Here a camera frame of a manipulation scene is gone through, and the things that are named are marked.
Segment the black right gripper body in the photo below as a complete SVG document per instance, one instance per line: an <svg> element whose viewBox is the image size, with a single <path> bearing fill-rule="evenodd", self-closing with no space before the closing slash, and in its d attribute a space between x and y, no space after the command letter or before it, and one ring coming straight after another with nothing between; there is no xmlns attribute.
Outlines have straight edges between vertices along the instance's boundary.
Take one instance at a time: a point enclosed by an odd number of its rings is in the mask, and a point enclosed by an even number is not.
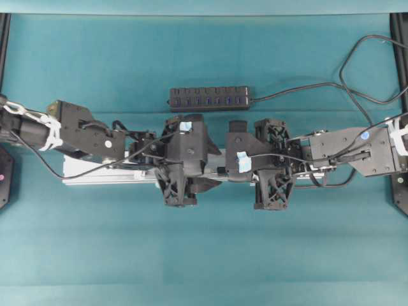
<svg viewBox="0 0 408 306"><path fill-rule="evenodd" d="M303 168L299 140L292 140L285 122L263 119L254 124L255 137L264 146L251 154L254 166L256 210L285 210Z"/></svg>

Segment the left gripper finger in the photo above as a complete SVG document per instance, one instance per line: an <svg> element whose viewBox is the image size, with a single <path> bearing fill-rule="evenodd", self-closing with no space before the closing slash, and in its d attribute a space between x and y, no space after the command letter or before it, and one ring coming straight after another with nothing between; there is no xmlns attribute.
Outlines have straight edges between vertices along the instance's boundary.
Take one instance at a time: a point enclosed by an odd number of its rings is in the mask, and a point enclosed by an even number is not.
<svg viewBox="0 0 408 306"><path fill-rule="evenodd" d="M205 177L188 178L187 190L190 194L199 194L221 185L222 182Z"/></svg>

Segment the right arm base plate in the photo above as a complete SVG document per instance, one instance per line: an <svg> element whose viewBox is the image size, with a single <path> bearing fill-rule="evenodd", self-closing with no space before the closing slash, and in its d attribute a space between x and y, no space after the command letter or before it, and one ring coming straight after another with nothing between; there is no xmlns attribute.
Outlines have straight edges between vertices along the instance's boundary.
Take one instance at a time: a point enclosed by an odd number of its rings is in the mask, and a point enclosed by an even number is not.
<svg viewBox="0 0 408 306"><path fill-rule="evenodd" d="M407 217L407 171L391 171L389 204Z"/></svg>

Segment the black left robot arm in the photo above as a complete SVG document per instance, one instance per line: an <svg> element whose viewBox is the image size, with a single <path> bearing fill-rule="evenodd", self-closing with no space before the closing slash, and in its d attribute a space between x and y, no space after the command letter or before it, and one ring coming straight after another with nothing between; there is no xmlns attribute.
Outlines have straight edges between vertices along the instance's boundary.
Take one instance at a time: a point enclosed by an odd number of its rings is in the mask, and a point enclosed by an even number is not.
<svg viewBox="0 0 408 306"><path fill-rule="evenodd" d="M119 120L107 126L80 105L57 100L46 112L30 110L1 96L1 141L21 144L37 157L56 150L97 167L69 179L79 179L102 169L152 170L165 205L196 205L196 196L221 185L205 175L209 155L221 151L210 139L202 115L166 121L161 136L132 131Z"/></svg>

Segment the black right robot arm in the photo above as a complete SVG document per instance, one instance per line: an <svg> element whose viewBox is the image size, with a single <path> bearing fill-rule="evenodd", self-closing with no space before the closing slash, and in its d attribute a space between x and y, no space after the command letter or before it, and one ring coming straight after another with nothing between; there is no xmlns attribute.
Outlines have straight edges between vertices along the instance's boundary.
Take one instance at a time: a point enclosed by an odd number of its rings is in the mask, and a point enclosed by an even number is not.
<svg viewBox="0 0 408 306"><path fill-rule="evenodd" d="M290 138L284 122L262 120L250 135L248 149L236 153L238 172L256 187L254 207L287 208L294 188L317 189L346 186L356 173L365 177L407 173L407 114L402 113L369 127L320 131ZM343 183L327 183L327 173L349 164L353 170Z"/></svg>

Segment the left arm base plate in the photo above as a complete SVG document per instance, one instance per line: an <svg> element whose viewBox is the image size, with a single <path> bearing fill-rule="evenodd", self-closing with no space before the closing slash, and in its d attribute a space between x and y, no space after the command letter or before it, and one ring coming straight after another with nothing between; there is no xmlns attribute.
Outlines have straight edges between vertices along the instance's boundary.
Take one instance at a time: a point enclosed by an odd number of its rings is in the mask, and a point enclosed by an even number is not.
<svg viewBox="0 0 408 306"><path fill-rule="evenodd" d="M3 209L10 200L11 183L14 171L14 158L8 151L1 147L1 181L0 181L0 205Z"/></svg>

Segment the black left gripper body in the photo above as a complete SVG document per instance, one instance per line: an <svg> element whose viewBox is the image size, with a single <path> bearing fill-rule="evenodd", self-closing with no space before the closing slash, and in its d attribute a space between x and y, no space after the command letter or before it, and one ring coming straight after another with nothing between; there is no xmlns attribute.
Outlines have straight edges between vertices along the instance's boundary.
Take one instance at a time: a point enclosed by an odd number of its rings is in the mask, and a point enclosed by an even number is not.
<svg viewBox="0 0 408 306"><path fill-rule="evenodd" d="M190 194L187 190L188 178L193 177L185 176L181 163L171 163L164 156L168 140L173 135L174 133L169 133L160 138L145 138L143 145L146 149L142 151L141 155L146 163L154 165L154 175L166 206L194 206L197 204L197 194ZM220 153L208 137L208 155L219 155Z"/></svg>

